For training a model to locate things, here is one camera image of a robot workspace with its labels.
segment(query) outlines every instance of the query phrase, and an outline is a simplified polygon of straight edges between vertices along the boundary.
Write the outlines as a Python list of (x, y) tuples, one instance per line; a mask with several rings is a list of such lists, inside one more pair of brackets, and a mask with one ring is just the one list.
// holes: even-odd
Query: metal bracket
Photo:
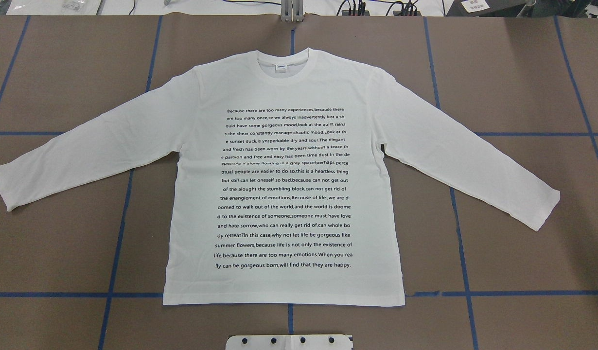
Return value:
[(348, 334), (231, 336), (226, 350), (353, 350)]
[(303, 0), (281, 0), (281, 21), (302, 22)]

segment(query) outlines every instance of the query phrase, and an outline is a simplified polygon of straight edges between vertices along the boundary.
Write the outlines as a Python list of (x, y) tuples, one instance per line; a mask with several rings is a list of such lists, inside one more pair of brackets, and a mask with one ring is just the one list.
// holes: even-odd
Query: blue tape line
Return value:
[(288, 334), (295, 334), (295, 325), (293, 324), (293, 304), (288, 304)]
[(476, 323), (474, 321), (474, 310), (472, 309), (472, 297), (470, 296), (470, 282), (468, 281), (468, 268), (465, 263), (465, 253), (463, 251), (463, 237), (461, 236), (461, 225), (459, 224), (459, 212), (457, 210), (457, 199), (455, 198), (455, 189), (450, 188), (450, 201), (455, 211), (455, 221), (457, 222), (457, 238), (459, 239), (459, 259), (461, 259), (461, 272), (463, 273), (463, 286), (465, 288), (465, 299), (468, 303), (468, 317), (470, 318), (470, 329), (472, 330), (472, 344), (475, 350), (478, 350), (478, 339), (476, 336)]
[(152, 60), (150, 60), (150, 70), (148, 71), (148, 83), (145, 86), (145, 91), (150, 91), (150, 86), (152, 85), (152, 72), (154, 71), (154, 62), (157, 57), (157, 47), (158, 47), (158, 37), (161, 34), (161, 24), (163, 23), (163, 16), (158, 17), (157, 23), (157, 35), (154, 38), (154, 47), (152, 49)]
[(290, 31), (290, 54), (295, 54), (295, 29)]
[(441, 292), (436, 290), (434, 292), (415, 292), (413, 295), (406, 295), (406, 297), (416, 298), (416, 297), (439, 297), (441, 296)]
[(428, 49), (428, 63), (431, 67), (431, 78), (433, 79), (433, 95), (435, 95), (435, 106), (441, 109), (440, 95), (437, 93), (437, 78), (435, 77), (435, 66), (433, 66), (433, 53), (431, 51), (431, 39), (428, 33), (428, 20), (426, 17), (422, 17), (424, 20), (424, 35), (426, 37), (426, 49)]
[(114, 298), (162, 298), (163, 293), (113, 293)]
[[(163, 16), (158, 17), (157, 22), (157, 34), (154, 38), (154, 47), (152, 49), (152, 58), (150, 59), (150, 70), (148, 71), (148, 82), (146, 83), (145, 91), (150, 91), (150, 85), (152, 84), (152, 75), (154, 73), (154, 62), (157, 57), (158, 38), (161, 34), (161, 24), (163, 23)], [(113, 260), (113, 268), (111, 269), (111, 279), (108, 286), (108, 296), (106, 297), (105, 313), (103, 317), (103, 327), (101, 327), (101, 336), (98, 341), (98, 350), (103, 350), (104, 339), (106, 335), (106, 326), (108, 325), (108, 315), (111, 311), (111, 300), (113, 299), (113, 290), (115, 287), (115, 276), (117, 275), (117, 266), (120, 260), (120, 251), (122, 249), (122, 239), (124, 237), (124, 227), (126, 226), (126, 211), (128, 210), (128, 204), (130, 202), (130, 193), (133, 186), (133, 173), (134, 169), (130, 170), (128, 175), (128, 186), (126, 187), (126, 198), (124, 200), (124, 208), (122, 210), (122, 220), (120, 223), (120, 232), (117, 236), (117, 246), (115, 247), (115, 257)]]
[(575, 77), (573, 77), (571, 65), (569, 64), (569, 58), (567, 57), (567, 52), (565, 50), (565, 44), (563, 43), (563, 35), (561, 34), (561, 27), (559, 26), (558, 16), (554, 16), (554, 26), (556, 27), (556, 34), (559, 36), (559, 42), (561, 43), (561, 51), (563, 52), (563, 58), (565, 59), (565, 64), (567, 67), (567, 71), (569, 73), (569, 78), (572, 81), (573, 90), (575, 91), (575, 95), (578, 98), (578, 104), (580, 105), (582, 117), (584, 117), (586, 129), (588, 130), (588, 135), (591, 137), (591, 142), (593, 144), (593, 149), (595, 150), (595, 156), (597, 157), (597, 162), (598, 162), (597, 142), (595, 141), (595, 136), (593, 136), (593, 129), (591, 128), (591, 124), (588, 120), (588, 116), (586, 115), (586, 109), (584, 108), (584, 102), (582, 102), (582, 97), (580, 95), (580, 90), (578, 89), (578, 84), (576, 84)]
[(589, 133), (475, 133), (480, 137), (588, 137)]
[(113, 267), (111, 268), (111, 279), (108, 284), (108, 295), (106, 296), (105, 313), (103, 317), (103, 327), (101, 327), (101, 337), (98, 341), (98, 350), (102, 350), (104, 347), (104, 338), (106, 335), (106, 326), (108, 325), (108, 315), (111, 310), (111, 301), (113, 299), (113, 290), (115, 287), (115, 276), (117, 275), (117, 266), (120, 260), (120, 252), (122, 250), (122, 239), (124, 237), (124, 228), (126, 227), (126, 211), (128, 210), (128, 204), (130, 203), (130, 192), (133, 185), (133, 173), (134, 170), (130, 171), (128, 175), (128, 186), (126, 187), (126, 198), (124, 199), (124, 208), (122, 209), (122, 220), (120, 222), (120, 232), (117, 235), (117, 245), (115, 247), (115, 255), (113, 258)]
[(18, 38), (18, 43), (16, 44), (16, 50), (14, 50), (14, 54), (12, 55), (12, 60), (10, 60), (10, 66), (7, 67), (7, 73), (5, 73), (5, 78), (3, 79), (3, 84), (1, 84), (0, 104), (1, 104), (1, 98), (3, 97), (3, 93), (5, 92), (5, 86), (7, 86), (7, 81), (10, 79), (10, 74), (12, 73), (12, 68), (14, 67), (14, 62), (16, 62), (16, 57), (18, 56), (18, 51), (20, 51), (20, 47), (23, 44), (23, 38), (25, 37), (26, 29), (29, 26), (29, 20), (31, 20), (31, 16), (27, 16), (27, 18), (25, 20), (25, 26), (23, 26), (23, 31), (20, 33), (20, 37)]
[(476, 292), (444, 292), (444, 297), (551, 297), (561, 295), (598, 295), (598, 290), (496, 290)]
[(0, 131), (2, 136), (43, 136), (61, 135), (63, 131)]
[(107, 293), (0, 292), (0, 298), (106, 298)]

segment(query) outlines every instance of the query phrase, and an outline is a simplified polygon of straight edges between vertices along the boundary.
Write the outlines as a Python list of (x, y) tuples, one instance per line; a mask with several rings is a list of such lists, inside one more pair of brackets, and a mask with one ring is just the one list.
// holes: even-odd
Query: brown table surface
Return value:
[(539, 232), (393, 159), (407, 305), (162, 306), (177, 155), (5, 211), (0, 349), (221, 350), (234, 334), (365, 349), (598, 349), (598, 19), (0, 16), (0, 164), (258, 49), (380, 66), (553, 188)]

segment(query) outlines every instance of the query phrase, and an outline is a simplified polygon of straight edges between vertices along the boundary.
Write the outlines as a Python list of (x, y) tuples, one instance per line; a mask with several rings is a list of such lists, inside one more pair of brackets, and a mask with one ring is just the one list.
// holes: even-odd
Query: t-shirt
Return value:
[(13, 210), (179, 152), (163, 304), (397, 306), (382, 145), (533, 230), (559, 201), (382, 69), (314, 49), (196, 66), (0, 166), (0, 193)]

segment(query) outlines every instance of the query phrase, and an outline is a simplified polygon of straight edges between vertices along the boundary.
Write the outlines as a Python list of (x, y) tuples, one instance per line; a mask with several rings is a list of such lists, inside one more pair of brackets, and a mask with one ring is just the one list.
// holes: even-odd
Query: neckline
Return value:
[[(317, 51), (308, 47), (301, 52), (284, 57), (267, 55), (266, 53), (262, 53), (260, 51), (251, 51), (249, 60), (251, 69), (260, 79), (276, 86), (286, 86), (305, 79), (310, 71), (314, 69), (314, 66), (317, 62)], [(260, 62), (267, 64), (295, 64), (303, 61), (306, 62), (305, 67), (303, 67), (297, 74), (286, 78), (271, 77), (270, 75), (266, 74), (260, 66)]]

